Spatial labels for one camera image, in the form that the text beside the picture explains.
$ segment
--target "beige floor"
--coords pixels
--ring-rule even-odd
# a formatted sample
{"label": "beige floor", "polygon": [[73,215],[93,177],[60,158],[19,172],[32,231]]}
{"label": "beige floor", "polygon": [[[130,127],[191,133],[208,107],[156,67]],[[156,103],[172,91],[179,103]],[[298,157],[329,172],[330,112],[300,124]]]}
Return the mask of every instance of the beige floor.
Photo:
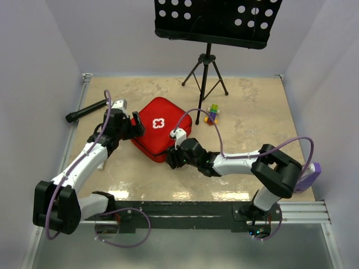
{"label": "beige floor", "polygon": [[[156,96],[163,96],[183,110],[197,107],[199,90],[193,78],[185,87],[183,78],[171,77],[95,77],[92,78],[85,106],[103,99],[110,90],[113,100],[126,98],[127,110],[140,111]],[[216,80],[208,79],[208,89]],[[225,78],[229,91],[225,96],[217,88],[205,100],[203,107],[218,104],[221,114],[218,127],[227,153],[248,152],[262,144],[278,145],[296,136],[287,99],[279,78]],[[80,120],[70,159],[82,150],[95,126],[102,122],[105,108]],[[196,137],[204,148],[219,150],[213,126],[203,122],[193,125],[190,137]],[[303,162],[299,144],[294,142],[283,149]],[[208,178],[191,166],[172,170],[168,164],[157,164],[146,157],[130,141],[121,141],[107,160],[104,170],[95,171],[85,183],[79,197],[92,191],[105,191],[117,200],[147,201],[247,201],[261,183],[250,175],[226,175]],[[292,201],[314,201],[312,190],[295,194]]]}

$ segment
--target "gray wall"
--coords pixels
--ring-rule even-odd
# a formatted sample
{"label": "gray wall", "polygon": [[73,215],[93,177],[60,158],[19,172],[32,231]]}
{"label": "gray wall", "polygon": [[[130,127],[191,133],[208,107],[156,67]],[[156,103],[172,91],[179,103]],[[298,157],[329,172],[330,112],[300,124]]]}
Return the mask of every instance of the gray wall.
{"label": "gray wall", "polygon": [[[154,0],[46,0],[80,69],[97,74],[186,75],[205,44],[154,34]],[[284,73],[324,0],[284,0],[263,50],[214,45],[223,75]]]}
{"label": "gray wall", "polygon": [[20,268],[34,188],[54,177],[80,71],[44,0],[0,7],[0,268]]}
{"label": "gray wall", "polygon": [[344,268],[359,263],[358,11],[357,0],[326,0],[284,76],[297,131],[315,141],[315,196],[328,205]]}

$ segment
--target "music stand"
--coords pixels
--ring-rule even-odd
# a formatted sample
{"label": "music stand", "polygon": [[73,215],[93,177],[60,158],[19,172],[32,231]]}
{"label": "music stand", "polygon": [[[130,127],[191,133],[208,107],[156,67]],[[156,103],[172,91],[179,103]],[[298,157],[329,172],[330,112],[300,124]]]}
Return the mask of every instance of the music stand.
{"label": "music stand", "polygon": [[[155,0],[155,33],[158,37],[207,43],[206,53],[200,55],[182,83],[184,86],[191,75],[194,76],[200,89],[199,109],[218,83],[222,84],[224,93],[228,95],[215,56],[210,54],[211,45],[264,49],[281,3],[282,0]],[[201,63],[204,71],[200,87],[194,71]],[[219,80],[205,96],[210,63]]]}

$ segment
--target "perforated metal panel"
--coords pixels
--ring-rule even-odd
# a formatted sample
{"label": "perforated metal panel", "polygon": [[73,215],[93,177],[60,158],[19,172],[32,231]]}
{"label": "perforated metal panel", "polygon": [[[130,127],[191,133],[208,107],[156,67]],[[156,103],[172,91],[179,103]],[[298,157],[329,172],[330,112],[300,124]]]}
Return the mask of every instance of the perforated metal panel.
{"label": "perforated metal panel", "polygon": [[161,38],[262,49],[282,0],[155,0]]}

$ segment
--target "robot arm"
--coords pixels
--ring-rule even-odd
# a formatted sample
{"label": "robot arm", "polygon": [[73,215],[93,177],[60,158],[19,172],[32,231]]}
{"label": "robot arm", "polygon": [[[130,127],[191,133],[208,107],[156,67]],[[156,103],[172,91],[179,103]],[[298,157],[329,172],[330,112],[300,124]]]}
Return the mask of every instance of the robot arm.
{"label": "robot arm", "polygon": [[[86,156],[66,176],[66,180],[58,192],[51,211],[50,229],[71,234],[81,220],[106,210],[114,209],[114,197],[110,194],[94,192],[90,196],[79,200],[77,199],[77,194],[95,169],[111,156],[112,152],[118,147],[120,140],[128,140],[144,134],[145,128],[138,113],[132,113],[135,122],[135,124],[132,124],[126,108],[127,101],[125,99],[113,103],[107,126],[93,149],[88,152],[99,135],[97,130],[89,137],[81,154],[60,175],[50,182],[41,181],[36,186],[33,214],[33,223],[35,225],[45,227],[47,210],[55,188],[60,184],[61,179],[67,175],[66,172],[69,171],[69,168],[84,154]],[[104,121],[108,113],[109,111],[107,110],[104,115]]]}
{"label": "robot arm", "polygon": [[[207,177],[221,177],[227,174],[251,174],[264,185],[252,200],[249,208],[243,212],[248,217],[265,215],[281,198],[291,198],[302,171],[302,165],[282,151],[276,151],[263,157],[258,155],[273,149],[265,144],[260,150],[244,154],[224,154],[206,151],[195,138],[186,138],[185,131],[171,132],[176,139],[175,146],[168,150],[166,162],[174,169],[185,164],[197,167]],[[230,157],[246,156],[244,159]]]}

